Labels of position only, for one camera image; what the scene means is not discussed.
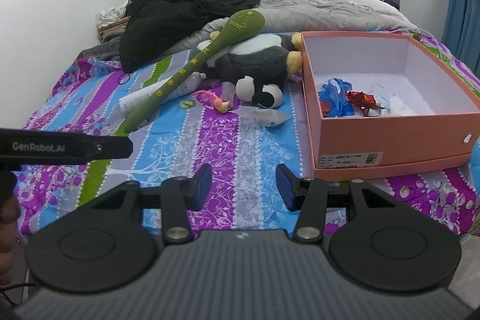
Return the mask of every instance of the blue curtain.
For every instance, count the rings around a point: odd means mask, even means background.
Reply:
[[[480,76],[480,0],[450,0],[442,42]]]

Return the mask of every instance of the penguin plush toy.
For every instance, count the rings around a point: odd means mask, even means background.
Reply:
[[[214,39],[218,32],[210,37]],[[190,51],[194,58],[212,40],[198,43]],[[208,79],[221,79],[236,86],[236,95],[244,103],[275,109],[283,103],[283,86],[289,74],[302,68],[302,37],[259,34],[225,48],[207,61],[200,72]]]

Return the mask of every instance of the gray ribbed surface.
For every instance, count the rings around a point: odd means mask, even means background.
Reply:
[[[150,272],[115,292],[43,289],[16,309],[25,320],[460,320],[469,312],[446,290],[417,298],[362,290],[319,248],[286,240],[283,231],[204,231],[168,247]]]

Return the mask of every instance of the blue plastic bag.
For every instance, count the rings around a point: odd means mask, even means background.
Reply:
[[[355,115],[352,104],[347,101],[347,91],[352,90],[351,83],[334,77],[322,85],[323,90],[318,92],[320,102],[327,101],[330,113],[326,117],[344,117]]]

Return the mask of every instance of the floor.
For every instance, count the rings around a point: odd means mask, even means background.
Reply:
[[[449,289],[472,308],[480,306],[480,238],[467,235],[461,240],[462,260]],[[22,283],[27,275],[27,267],[23,256],[23,243],[17,243],[17,263],[12,283]],[[8,293],[11,300],[20,303],[27,299],[33,289],[15,289]]]

